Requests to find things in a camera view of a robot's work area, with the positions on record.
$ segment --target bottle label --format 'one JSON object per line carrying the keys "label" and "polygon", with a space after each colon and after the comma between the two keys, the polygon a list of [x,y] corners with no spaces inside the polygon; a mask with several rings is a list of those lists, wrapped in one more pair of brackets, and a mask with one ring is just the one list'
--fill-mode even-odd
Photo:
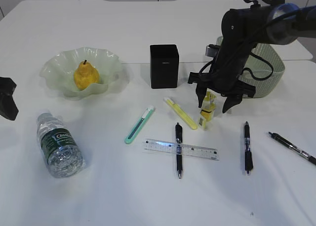
{"label": "bottle label", "polygon": [[46,161],[48,161],[50,155],[55,150],[66,145],[76,146],[76,143],[70,132],[64,128],[57,128],[47,132],[40,141],[40,146]]}

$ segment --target pen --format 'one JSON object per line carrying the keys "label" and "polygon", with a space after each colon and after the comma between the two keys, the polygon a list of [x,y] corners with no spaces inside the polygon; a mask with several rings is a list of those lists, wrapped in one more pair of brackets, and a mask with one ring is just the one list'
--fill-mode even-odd
{"label": "pen", "polygon": [[311,156],[309,153],[306,153],[305,151],[299,149],[297,146],[293,145],[291,142],[283,138],[277,133],[271,133],[269,132],[270,136],[272,139],[275,139],[278,141],[280,144],[284,145],[285,147],[289,148],[290,150],[293,150],[296,152],[299,156],[303,157],[304,159],[308,160],[312,164],[316,165],[316,158]]}
{"label": "pen", "polygon": [[244,126],[244,138],[245,138],[245,171],[250,174],[253,169],[252,154],[250,149],[250,131],[249,123],[246,122]]}
{"label": "pen", "polygon": [[177,123],[176,125],[176,142],[177,145],[177,154],[176,154],[176,160],[177,160],[177,173],[179,178],[182,177],[182,126]]}

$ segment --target yellow pear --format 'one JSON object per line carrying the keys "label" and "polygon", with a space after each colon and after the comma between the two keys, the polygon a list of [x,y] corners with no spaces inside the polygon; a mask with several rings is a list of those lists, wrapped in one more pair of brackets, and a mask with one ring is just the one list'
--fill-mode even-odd
{"label": "yellow pear", "polygon": [[99,73],[87,60],[81,62],[74,73],[75,84],[80,90],[92,83],[99,83]]}

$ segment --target water bottle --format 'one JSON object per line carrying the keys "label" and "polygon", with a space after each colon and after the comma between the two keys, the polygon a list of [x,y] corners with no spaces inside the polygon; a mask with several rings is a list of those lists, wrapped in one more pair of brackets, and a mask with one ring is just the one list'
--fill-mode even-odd
{"label": "water bottle", "polygon": [[38,117],[38,142],[52,176],[69,177],[83,168],[84,160],[73,137],[51,113]]}

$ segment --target clear ruler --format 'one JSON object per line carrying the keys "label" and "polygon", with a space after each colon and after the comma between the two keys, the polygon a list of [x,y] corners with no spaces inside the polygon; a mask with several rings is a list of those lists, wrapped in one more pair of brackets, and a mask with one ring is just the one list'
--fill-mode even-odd
{"label": "clear ruler", "polygon": [[[145,150],[176,154],[177,143],[146,139]],[[219,160],[217,149],[181,144],[182,155]]]}

